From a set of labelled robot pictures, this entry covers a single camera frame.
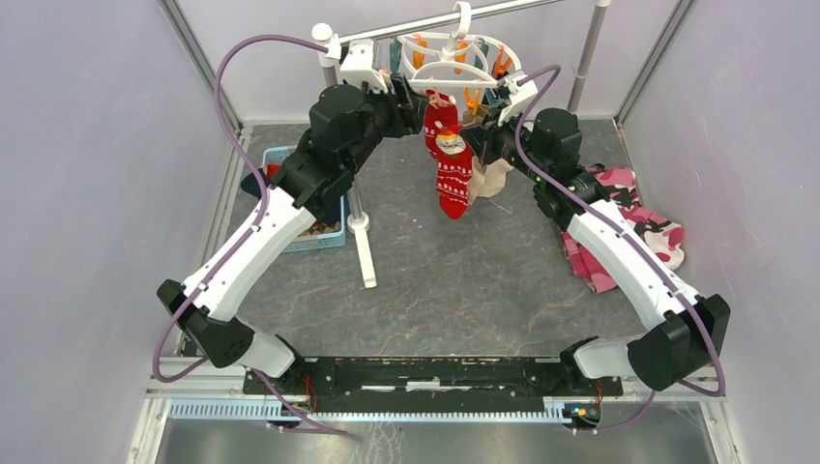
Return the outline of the pink clothespin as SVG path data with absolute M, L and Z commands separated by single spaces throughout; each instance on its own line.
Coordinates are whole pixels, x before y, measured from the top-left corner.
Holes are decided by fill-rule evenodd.
M 446 106 L 455 106 L 456 100 L 454 97 L 443 94 L 435 89 L 428 89 L 425 91 L 428 98 L 428 105 L 433 108 L 442 108 Z

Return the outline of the orange clothespin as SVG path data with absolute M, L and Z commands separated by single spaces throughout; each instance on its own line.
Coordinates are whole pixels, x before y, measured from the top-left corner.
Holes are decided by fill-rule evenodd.
M 482 91 L 479 88 L 465 88 L 463 95 L 465 100 L 465 114 L 469 119 L 473 119 L 478 114 L 482 104 Z
M 468 47 L 468 43 L 464 40 L 458 42 L 455 54 L 454 54 L 454 61 L 459 64 L 464 64 L 466 60 L 466 48 Z
M 499 46 L 498 54 L 495 58 L 492 75 L 496 80 L 501 79 L 509 73 L 509 68 L 513 64 L 513 58 L 508 54 L 503 45 Z
M 416 45 L 419 47 L 427 47 L 427 41 L 424 37 L 416 33 L 413 35 Z M 425 54 L 416 50 L 413 52 L 413 66 L 415 69 L 420 69 L 425 64 Z

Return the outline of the white clip hanger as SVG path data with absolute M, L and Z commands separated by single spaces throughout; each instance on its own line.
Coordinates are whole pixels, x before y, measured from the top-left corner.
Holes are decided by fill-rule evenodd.
M 427 90 L 489 90 L 509 77 L 525 75 L 516 53 L 505 43 L 472 34 L 472 6 L 454 5 L 457 25 L 448 33 L 418 31 L 394 37 L 389 46 L 390 71 L 403 73 L 410 87 Z

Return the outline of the pink camouflage bag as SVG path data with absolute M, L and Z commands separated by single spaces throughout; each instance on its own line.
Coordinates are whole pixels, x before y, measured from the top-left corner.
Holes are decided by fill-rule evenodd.
M 594 164 L 587 170 L 608 192 L 610 199 L 618 206 L 638 237 L 670 271 L 677 270 L 685 260 L 684 227 L 642 204 L 636 188 L 635 174 L 630 168 L 605 168 L 602 164 Z M 580 242 L 567 232 L 562 232 L 560 237 L 572 271 L 595 294 L 618 286 L 602 264 Z

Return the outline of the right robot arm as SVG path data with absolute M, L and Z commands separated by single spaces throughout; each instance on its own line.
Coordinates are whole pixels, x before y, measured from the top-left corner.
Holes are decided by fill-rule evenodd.
M 589 338 L 562 354 L 561 387 L 583 394 L 599 378 L 635 377 L 654 391 L 680 384 L 712 366 L 723 394 L 719 352 L 730 307 L 718 294 L 703 296 L 670 271 L 638 237 L 591 169 L 579 159 L 582 133 L 575 115 L 560 108 L 538 113 L 532 128 L 523 117 L 500 120 L 491 110 L 462 131 L 486 160 L 505 160 L 533 181 L 541 212 L 602 265 L 627 296 L 646 332 L 638 337 Z

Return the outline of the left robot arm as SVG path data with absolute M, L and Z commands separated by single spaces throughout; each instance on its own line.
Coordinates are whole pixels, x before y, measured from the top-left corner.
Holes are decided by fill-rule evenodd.
M 303 384 L 294 349 L 244 322 L 238 310 L 283 250 L 351 189 L 384 139 L 421 132 L 427 95 L 412 89 L 400 72 L 390 80 L 386 91 L 350 84 L 326 88 L 309 110 L 309 128 L 295 151 L 272 181 L 257 180 L 261 197 L 249 217 L 194 274 L 159 286 L 157 296 L 174 326 L 212 366 L 261 371 L 285 394 Z

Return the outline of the teal clothespin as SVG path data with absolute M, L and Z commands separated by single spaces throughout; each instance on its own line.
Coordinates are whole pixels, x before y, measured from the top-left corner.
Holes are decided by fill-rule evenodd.
M 402 43 L 398 38 L 392 38 L 389 45 L 390 73 L 397 73 L 401 66 Z

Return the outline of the light blue plastic basket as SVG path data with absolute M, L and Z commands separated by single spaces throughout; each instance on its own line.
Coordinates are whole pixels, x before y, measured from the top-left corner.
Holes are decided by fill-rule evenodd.
M 265 174 L 272 177 L 278 167 L 296 148 L 291 146 L 278 146 L 268 148 L 262 154 L 262 166 Z M 346 244 L 346 220 L 348 207 L 344 195 L 338 200 L 335 208 L 318 219 L 309 229 L 303 231 L 295 238 L 284 252 L 299 252 L 327 249 L 332 247 L 343 247 Z

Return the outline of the navy blue sock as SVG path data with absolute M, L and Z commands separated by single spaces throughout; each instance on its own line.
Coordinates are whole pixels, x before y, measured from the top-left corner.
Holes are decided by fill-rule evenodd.
M 259 174 L 259 177 L 262 179 L 263 187 L 261 187 L 259 182 L 257 181 L 256 175 L 250 173 L 246 175 L 240 182 L 240 189 L 246 194 L 256 198 L 257 200 L 260 200 L 262 198 L 262 190 L 268 188 L 271 185 L 271 180 L 266 175 L 263 169 L 258 169 L 257 173 Z

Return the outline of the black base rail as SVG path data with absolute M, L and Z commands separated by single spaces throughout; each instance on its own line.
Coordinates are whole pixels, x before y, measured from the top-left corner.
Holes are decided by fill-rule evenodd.
M 317 357 L 272 385 L 309 394 L 319 413 L 535 413 L 547 398 L 617 397 L 619 379 L 589 380 L 558 358 Z

